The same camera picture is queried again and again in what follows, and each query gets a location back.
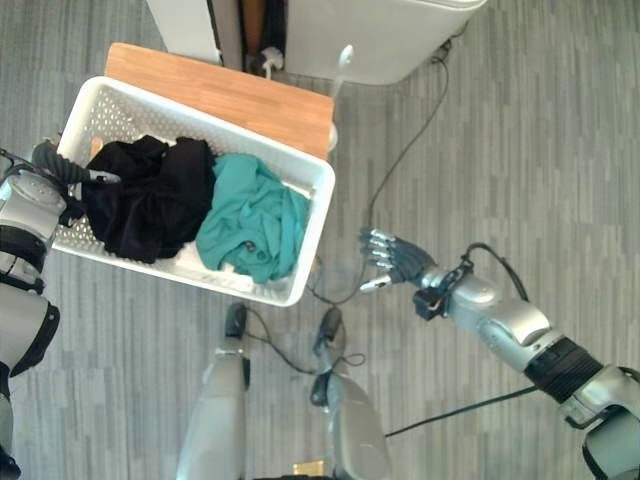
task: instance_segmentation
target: black cable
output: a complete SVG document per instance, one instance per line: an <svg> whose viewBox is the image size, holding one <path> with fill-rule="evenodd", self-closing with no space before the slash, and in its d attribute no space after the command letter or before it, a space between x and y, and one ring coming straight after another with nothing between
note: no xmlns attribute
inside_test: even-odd
<svg viewBox="0 0 640 480"><path fill-rule="evenodd" d="M16 262L17 261L18 261L18 257L16 257L14 255L13 262L11 262L11 265L9 265L9 268L7 269L7 271L6 272L0 272L0 280L6 279L11 274L11 272L13 271L13 267L16 266Z"/></svg>
<svg viewBox="0 0 640 480"><path fill-rule="evenodd" d="M368 226L371 226L372 223L373 223L373 211L374 211L376 202L378 200L378 197L380 196L380 193L382 192L384 187L387 185L387 182L389 181L389 179L393 175L393 172L395 172L395 170L398 167L398 165L400 165L400 163L405 159L407 153L409 152L409 150L411 150L411 147L413 147L413 145L418 141L418 139L420 139L422 134L427 130L429 125L431 125L431 121L435 117L436 113L438 113L438 110L440 109L440 105L442 105L442 102L444 101L444 98L447 95L447 91L449 90L449 68L447 67L447 64L444 62L444 60L442 58L439 58L439 57L433 57L432 61L433 61L433 63L437 63L437 64L441 65L442 69L444 70L444 73L445 73L444 87L442 89L442 92L440 93L440 96L438 97L438 101L436 102L436 106L431 111L431 114L427 117L425 122L422 124L422 127L420 127L420 130L418 130L418 133L416 133L413 136L413 138L409 141L409 143L407 143L407 145L402 149L402 151L400 152L400 155L398 155L398 158L396 158L396 160L393 162L393 164L391 165L391 168L389 168L389 170L387 170L387 173L384 175L382 181L378 185L378 188L376 189L376 191L374 192L373 196L369 200L369 205L367 207L367 216L366 216L366 221L367 221L367 225ZM366 268L367 268L367 261L366 261L366 258L363 258L363 260L362 260L362 268L360 269L360 273L358 274L358 277L357 277L357 280L356 280L356 284L355 284L353 290L351 290L351 292L349 293L349 295L347 295L342 300L334 301L334 300L331 300L331 299L325 297L324 295L319 294L317 292L317 290L315 289L315 286L314 287L309 287L307 285L307 290L309 290L311 292L311 294L315 298L320 300L321 302L324 302L324 303L326 303L328 305L331 305L333 307L336 307L338 305L342 305L344 303L347 303L349 300L351 300L360 291L360 285L362 284L362 279L364 278L364 273L366 271Z"/></svg>
<svg viewBox="0 0 640 480"><path fill-rule="evenodd" d="M459 415L461 413L469 412L471 410L475 410L477 408L486 407L488 405L492 405L494 403L504 402L505 400L511 400L512 398L521 397L522 395L527 395L531 392L535 392L538 390L537 387L527 387L522 390L518 390L512 393L508 393L506 395L501 395L499 397L490 398L489 400L485 400L483 402L474 403L473 405L467 405L466 407L458 408L457 410L453 410L451 412L443 413L442 415L438 415L435 417L427 418L426 420L422 420L420 422L412 423L404 428L399 430L394 430L393 432L387 433L385 438L394 437L396 435L400 435L401 433L407 432L414 428L420 427L422 425L426 425L427 423L437 422L438 420L443 420L448 417L453 417L454 415Z"/></svg>
<svg viewBox="0 0 640 480"><path fill-rule="evenodd" d="M259 342L262 342L266 345L269 345L271 349L284 361L284 363L286 363L289 367L291 367L293 370L295 370L298 373L302 373L304 375L318 375L320 373L317 370L311 370L309 368L304 368L304 367L300 367L299 365L296 365L289 357L287 357L287 355L282 350L280 350L280 348L278 348L278 346L276 346L273 343L273 340L271 339L271 332L269 331L269 327L267 327L267 323L262 318L262 315L260 315L256 310L249 307L247 307L247 311L252 313L256 317L258 322L260 322L265 334L264 337L260 337L259 335L254 335L250 332L246 332L245 334L247 335L247 337L257 340ZM340 321L340 327L342 329L345 328L344 322L342 320ZM359 358L360 361L353 361L351 360L352 358ZM338 362L345 362L347 365L350 365L352 367L359 367L361 365L364 365L366 361L367 361L367 357L364 353L352 353L350 355L338 357L336 361L333 363L332 367L335 367L338 364Z"/></svg>
<svg viewBox="0 0 640 480"><path fill-rule="evenodd" d="M256 310L252 309L252 308L248 308L247 307L247 311L252 313L256 319L258 320L258 322L260 322L260 324L262 325L262 328L264 330L264 337L260 337L258 335L254 335L252 333L246 332L247 337L249 338L253 338L254 340L258 340L259 342L265 343L267 345L269 345L271 347L271 349L276 352L276 354L284 361L284 363L286 363L289 367L291 367L293 370L295 370L298 373L303 373L305 375L315 375L316 371L315 370L311 370L308 368L304 368L304 367L300 367L298 365L296 365L292 360L289 359L289 357L287 357L285 355L285 353L280 350L271 340L271 332L269 332L269 328L267 327L267 323L264 321L264 319L262 318L262 315L260 315Z"/></svg>
<svg viewBox="0 0 640 480"><path fill-rule="evenodd" d="M477 249L481 249L481 250L485 250L485 251L489 252L496 260L498 260L498 262L500 262L500 265L502 265L504 267L504 269L507 271L507 274L509 274L509 277L511 278L511 281L513 282L514 286L516 287L516 290L518 291L518 295L520 296L520 298L522 300L524 300L525 302L528 302L529 301L529 295L527 294L527 290L524 288L522 280L520 280L520 277L518 276L516 271L513 269L513 267L511 267L511 265L509 265L509 262L507 262L507 259L505 257L501 257L500 255L498 255L495 252L495 250L493 250L493 248L491 248L486 243L475 242L475 243L472 243L471 245L469 245L467 247L467 251L461 257L462 260L463 261L471 261L471 259L470 259L471 252L473 252L474 250L477 250Z"/></svg>

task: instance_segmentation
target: teal cloth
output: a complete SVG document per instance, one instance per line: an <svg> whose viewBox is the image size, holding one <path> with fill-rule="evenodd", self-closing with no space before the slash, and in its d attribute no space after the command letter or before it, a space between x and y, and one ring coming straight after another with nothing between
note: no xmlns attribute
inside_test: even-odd
<svg viewBox="0 0 640 480"><path fill-rule="evenodd" d="M280 183L253 155L216 159L212 209L196 236L207 268L226 262L265 283L285 277L300 253L309 201Z"/></svg>

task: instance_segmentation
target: wooden tabletop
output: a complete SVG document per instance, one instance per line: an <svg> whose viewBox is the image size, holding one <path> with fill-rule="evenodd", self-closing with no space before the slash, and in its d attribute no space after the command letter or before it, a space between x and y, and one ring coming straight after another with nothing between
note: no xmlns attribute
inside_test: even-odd
<svg viewBox="0 0 640 480"><path fill-rule="evenodd" d="M333 100L264 78L125 43L105 75L326 159Z"/></svg>

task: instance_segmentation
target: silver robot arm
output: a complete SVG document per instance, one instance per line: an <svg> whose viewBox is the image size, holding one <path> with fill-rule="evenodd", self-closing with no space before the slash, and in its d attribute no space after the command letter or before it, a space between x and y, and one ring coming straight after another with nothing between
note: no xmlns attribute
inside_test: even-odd
<svg viewBox="0 0 640 480"><path fill-rule="evenodd" d="M442 315L474 334L556 400L572 427L585 429L599 421L583 445L584 459L597 478L638 472L640 374L601 364L534 305L503 298L493 284L474 276L472 265L465 268L463 262L447 271L420 248L379 230L363 231L361 240L372 263L387 272L364 284L364 291L414 283L420 288L414 303L424 318Z"/></svg>
<svg viewBox="0 0 640 480"><path fill-rule="evenodd" d="M41 296L41 273L57 225L70 210L65 187L48 172L5 150L0 149L0 155L14 164L0 179L0 480L4 480L20 476L11 457L8 382L42 360L58 328L58 309Z"/></svg>

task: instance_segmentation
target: laundry basket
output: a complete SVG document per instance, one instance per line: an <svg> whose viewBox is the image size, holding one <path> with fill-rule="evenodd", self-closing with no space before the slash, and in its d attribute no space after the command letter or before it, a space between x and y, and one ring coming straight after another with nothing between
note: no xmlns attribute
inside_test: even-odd
<svg viewBox="0 0 640 480"><path fill-rule="evenodd" d="M171 259L146 264L116 257L93 236L86 218L72 228L59 227L53 247L129 270L175 280L216 292L277 306L293 305L302 296L324 225L335 176L325 161L250 132L224 120L131 85L106 78L89 79L80 89L58 152L86 165L98 138L132 142L152 135L167 142L186 136L206 140L211 150L260 157L287 186L310 200L309 219L298 261L291 274L266 284L251 277L207 269L193 243Z"/></svg>

